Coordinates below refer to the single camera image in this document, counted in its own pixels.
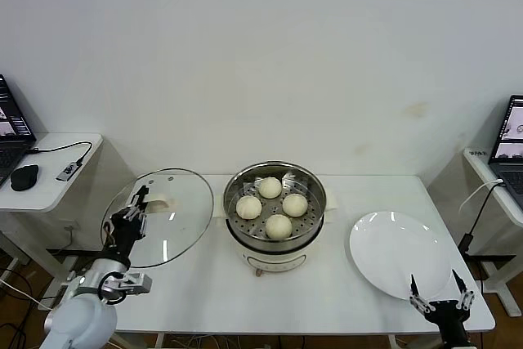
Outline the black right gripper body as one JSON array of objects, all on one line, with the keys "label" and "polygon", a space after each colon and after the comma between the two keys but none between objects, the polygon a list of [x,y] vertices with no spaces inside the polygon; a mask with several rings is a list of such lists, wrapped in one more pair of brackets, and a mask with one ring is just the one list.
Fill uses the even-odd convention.
[{"label": "black right gripper body", "polygon": [[445,346],[468,346],[469,339],[463,323],[469,318],[469,309],[458,307],[458,300],[429,302],[425,319],[435,324]]}]

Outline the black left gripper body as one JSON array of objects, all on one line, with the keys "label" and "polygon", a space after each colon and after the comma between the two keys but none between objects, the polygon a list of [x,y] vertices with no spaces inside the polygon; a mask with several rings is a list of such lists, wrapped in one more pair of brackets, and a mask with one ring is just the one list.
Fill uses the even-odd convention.
[{"label": "black left gripper body", "polygon": [[110,218],[112,231],[109,250],[128,257],[134,243],[145,237],[144,218],[145,212],[140,208],[123,208],[114,213]]}]

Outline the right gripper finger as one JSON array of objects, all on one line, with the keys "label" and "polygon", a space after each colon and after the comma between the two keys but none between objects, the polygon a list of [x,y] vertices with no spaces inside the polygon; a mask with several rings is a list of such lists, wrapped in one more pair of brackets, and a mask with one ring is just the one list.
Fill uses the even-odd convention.
[{"label": "right gripper finger", "polygon": [[476,293],[473,290],[469,290],[467,288],[464,280],[458,275],[458,273],[455,270],[452,270],[452,273],[460,292],[460,298],[458,300],[456,308],[461,310],[470,310],[472,302],[475,299]]},{"label": "right gripper finger", "polygon": [[419,313],[429,313],[430,304],[420,296],[418,291],[418,286],[413,275],[410,276],[410,295],[409,303],[419,312]]}]

